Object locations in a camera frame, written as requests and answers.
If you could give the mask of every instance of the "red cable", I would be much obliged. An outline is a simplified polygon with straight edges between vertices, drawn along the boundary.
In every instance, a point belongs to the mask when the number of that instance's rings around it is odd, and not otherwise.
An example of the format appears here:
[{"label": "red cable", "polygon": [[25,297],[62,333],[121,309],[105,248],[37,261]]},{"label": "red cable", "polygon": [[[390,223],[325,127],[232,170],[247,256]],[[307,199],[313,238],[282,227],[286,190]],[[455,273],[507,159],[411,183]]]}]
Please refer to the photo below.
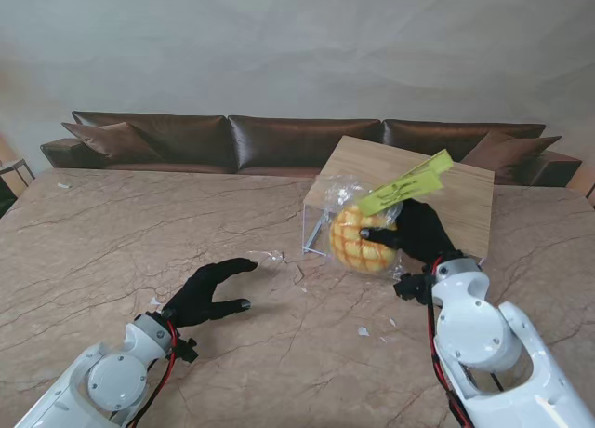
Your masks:
[{"label": "red cable", "polygon": [[[436,275],[436,270],[438,269],[438,265],[440,265],[440,262],[442,261],[442,259],[443,259],[443,257],[440,256],[434,262],[434,264],[432,265],[432,268],[431,268],[432,274]],[[444,377],[442,365],[440,364],[439,361],[434,362],[434,358],[438,357],[438,353],[436,352],[436,346],[434,345],[435,333],[432,333],[432,327],[433,327],[432,323],[433,323],[433,321],[431,321],[430,309],[428,309],[428,338],[430,339],[430,350],[431,350],[431,355],[432,355],[432,365],[434,366],[434,372],[436,372],[436,375],[438,376],[438,381],[443,386],[444,390],[447,391],[446,395],[448,396],[448,399],[452,403],[453,408],[455,409],[456,413],[459,415],[461,420],[465,423],[465,427],[471,428],[473,425],[469,421],[467,415],[465,415],[465,413],[459,406],[458,402],[450,395],[450,392],[449,392],[450,387],[448,386],[448,381],[446,381],[446,378]]]},{"label": "red cable", "polygon": [[[171,333],[171,344],[175,348],[178,345],[178,335],[176,333],[176,329],[171,324],[171,322],[167,321],[167,325],[169,326],[169,332]],[[171,375],[171,371],[174,368],[174,363],[176,362],[176,354],[174,353],[173,349],[171,355],[169,356],[169,364],[167,365],[167,371],[165,372],[164,377],[161,379],[159,386],[155,390],[155,396],[157,396],[161,390],[164,388],[167,379]],[[137,424],[139,423],[139,419],[136,419],[134,423],[130,426],[130,428],[137,428]]]}]

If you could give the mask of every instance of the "sofa armrest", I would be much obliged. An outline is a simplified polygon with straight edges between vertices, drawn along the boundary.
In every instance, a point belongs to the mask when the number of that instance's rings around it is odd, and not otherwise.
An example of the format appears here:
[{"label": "sofa armrest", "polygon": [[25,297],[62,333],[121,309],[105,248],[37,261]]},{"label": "sofa armrest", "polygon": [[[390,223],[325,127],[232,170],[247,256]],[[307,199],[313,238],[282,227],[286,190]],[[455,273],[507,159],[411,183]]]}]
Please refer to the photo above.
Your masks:
[{"label": "sofa armrest", "polygon": [[104,166],[103,158],[76,138],[64,138],[41,145],[53,167],[98,169]]},{"label": "sofa armrest", "polygon": [[515,180],[527,186],[565,187],[582,161],[572,156],[545,151],[537,159],[524,163]]}]

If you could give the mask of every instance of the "sofa backrest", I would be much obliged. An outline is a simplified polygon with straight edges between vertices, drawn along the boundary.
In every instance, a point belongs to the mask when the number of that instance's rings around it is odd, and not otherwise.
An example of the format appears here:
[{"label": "sofa backrest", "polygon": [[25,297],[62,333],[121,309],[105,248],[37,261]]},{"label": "sofa backrest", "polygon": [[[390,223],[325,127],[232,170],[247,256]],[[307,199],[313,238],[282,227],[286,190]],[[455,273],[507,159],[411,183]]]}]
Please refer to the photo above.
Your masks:
[{"label": "sofa backrest", "polygon": [[343,135],[382,142],[377,119],[230,116],[238,168],[323,167]]},{"label": "sofa backrest", "polygon": [[515,138],[538,138],[543,124],[437,123],[430,121],[384,121],[384,140],[389,146],[434,155],[447,149],[453,160],[461,161],[490,131]]},{"label": "sofa backrest", "polygon": [[236,169],[230,122],[225,116],[73,112],[73,118],[88,126],[126,121],[167,162]]}]

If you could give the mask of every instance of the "bread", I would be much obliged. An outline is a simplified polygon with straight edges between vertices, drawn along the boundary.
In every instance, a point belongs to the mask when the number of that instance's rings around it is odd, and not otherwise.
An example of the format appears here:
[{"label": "bread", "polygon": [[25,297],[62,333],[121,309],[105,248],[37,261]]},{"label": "bread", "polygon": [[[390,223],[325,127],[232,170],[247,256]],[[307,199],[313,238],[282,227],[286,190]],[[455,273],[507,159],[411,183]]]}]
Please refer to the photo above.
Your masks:
[{"label": "bread", "polygon": [[366,227],[397,229],[394,223],[387,225],[386,218],[382,216],[365,217],[357,205],[348,205],[331,223],[331,251],[341,263],[358,272],[377,273],[387,270],[397,257],[397,252],[362,239],[360,230]]}]

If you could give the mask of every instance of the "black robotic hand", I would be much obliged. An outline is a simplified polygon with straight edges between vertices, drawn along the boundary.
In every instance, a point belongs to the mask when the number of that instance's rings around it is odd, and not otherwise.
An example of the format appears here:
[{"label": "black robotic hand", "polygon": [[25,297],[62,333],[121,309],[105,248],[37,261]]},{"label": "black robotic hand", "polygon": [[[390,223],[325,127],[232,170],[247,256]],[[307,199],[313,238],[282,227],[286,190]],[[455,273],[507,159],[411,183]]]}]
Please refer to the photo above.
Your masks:
[{"label": "black robotic hand", "polygon": [[213,302],[213,294],[231,275],[251,272],[257,266],[249,259],[235,258],[199,268],[164,306],[161,316],[176,328],[184,328],[248,310],[249,300]]},{"label": "black robotic hand", "polygon": [[363,228],[360,235],[390,248],[400,248],[407,255],[426,264],[432,264],[441,255],[455,251],[436,211],[430,205],[411,198],[403,202],[403,210],[397,217],[396,231]]}]

